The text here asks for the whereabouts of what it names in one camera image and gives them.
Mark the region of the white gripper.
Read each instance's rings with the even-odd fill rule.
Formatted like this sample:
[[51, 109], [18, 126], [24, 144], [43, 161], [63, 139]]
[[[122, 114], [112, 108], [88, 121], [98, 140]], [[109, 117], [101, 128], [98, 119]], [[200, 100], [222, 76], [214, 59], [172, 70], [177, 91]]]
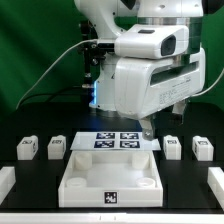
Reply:
[[182, 124], [187, 101], [205, 83], [205, 51], [192, 54], [189, 64], [172, 68], [172, 58], [121, 58], [115, 69], [115, 108], [124, 117], [140, 120], [145, 140], [154, 139], [154, 123], [145, 118], [173, 105], [173, 121]]

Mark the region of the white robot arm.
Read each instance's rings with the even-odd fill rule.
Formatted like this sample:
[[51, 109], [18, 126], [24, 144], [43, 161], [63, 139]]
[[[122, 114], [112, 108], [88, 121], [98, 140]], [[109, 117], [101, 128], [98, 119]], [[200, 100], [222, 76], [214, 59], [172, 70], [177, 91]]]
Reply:
[[96, 110], [137, 120], [154, 138], [154, 115], [172, 107], [181, 117], [186, 100], [205, 83], [202, 20], [224, 0], [74, 0], [96, 31], [93, 59]]

